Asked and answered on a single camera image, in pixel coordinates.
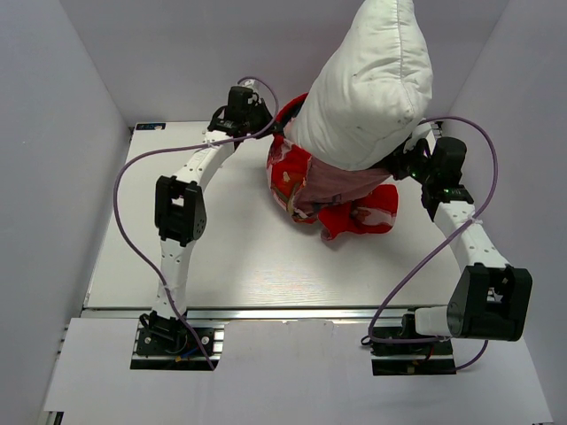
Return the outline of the red pink patterned pillowcase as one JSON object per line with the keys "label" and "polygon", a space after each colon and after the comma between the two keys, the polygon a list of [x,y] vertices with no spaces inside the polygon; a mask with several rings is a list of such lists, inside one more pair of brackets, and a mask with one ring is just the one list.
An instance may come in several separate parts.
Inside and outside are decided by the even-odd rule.
{"label": "red pink patterned pillowcase", "polygon": [[399,206],[397,188],[381,168],[345,171],[330,166],[295,145],[287,134],[307,94],[292,99],[276,116],[267,157],[268,186],[276,203],[296,223],[322,225],[325,241],[349,232],[385,234],[392,230]]}

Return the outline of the white pillow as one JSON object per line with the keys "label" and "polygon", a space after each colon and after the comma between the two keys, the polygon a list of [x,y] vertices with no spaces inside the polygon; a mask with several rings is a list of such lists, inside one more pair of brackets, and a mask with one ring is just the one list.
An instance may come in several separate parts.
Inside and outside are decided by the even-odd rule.
{"label": "white pillow", "polygon": [[330,166],[365,170],[409,137],[432,89],[413,2],[365,1],[285,134]]}

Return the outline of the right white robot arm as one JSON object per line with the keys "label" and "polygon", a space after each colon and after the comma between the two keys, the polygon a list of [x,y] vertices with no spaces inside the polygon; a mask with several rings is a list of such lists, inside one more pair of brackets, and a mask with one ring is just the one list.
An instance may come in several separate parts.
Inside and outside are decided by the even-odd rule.
{"label": "right white robot arm", "polygon": [[401,329],[409,352],[422,352],[433,336],[515,342],[524,331],[532,276],[510,265],[477,218],[461,183],[466,153],[465,143],[453,137],[441,137],[433,147],[420,139],[411,149],[398,147],[384,163],[394,179],[410,177],[421,185],[423,208],[461,271],[446,305],[417,308],[415,322]]}

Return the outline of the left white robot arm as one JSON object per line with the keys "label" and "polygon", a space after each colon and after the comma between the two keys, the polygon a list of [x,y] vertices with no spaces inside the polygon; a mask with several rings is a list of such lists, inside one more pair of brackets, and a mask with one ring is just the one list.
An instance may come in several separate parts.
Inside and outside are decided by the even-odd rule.
{"label": "left white robot arm", "polygon": [[187,343],[188,330],[179,320],[186,312],[190,256],[207,223],[204,194],[242,138],[269,133],[273,115],[258,92],[259,82],[245,78],[231,87],[227,104],[214,113],[197,149],[182,168],[156,182],[154,223],[160,240],[159,290],[151,313],[140,318],[166,352]]}

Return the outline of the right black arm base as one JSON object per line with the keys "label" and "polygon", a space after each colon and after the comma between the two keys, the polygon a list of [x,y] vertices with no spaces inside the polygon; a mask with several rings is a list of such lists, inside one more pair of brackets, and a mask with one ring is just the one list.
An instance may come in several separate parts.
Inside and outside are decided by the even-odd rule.
{"label": "right black arm base", "polygon": [[453,346],[449,341],[417,344],[379,344],[368,336],[361,345],[369,348],[374,376],[455,375]]}

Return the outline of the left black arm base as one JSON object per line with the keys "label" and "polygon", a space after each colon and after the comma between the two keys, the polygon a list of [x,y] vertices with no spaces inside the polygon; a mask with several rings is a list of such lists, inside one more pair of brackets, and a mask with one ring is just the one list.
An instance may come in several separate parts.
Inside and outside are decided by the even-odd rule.
{"label": "left black arm base", "polygon": [[[216,367],[221,357],[224,330],[196,327],[195,331],[207,356]],[[152,334],[142,326],[136,332],[129,367],[131,370],[146,371],[213,371],[191,333],[182,330],[181,340],[172,342]]]}

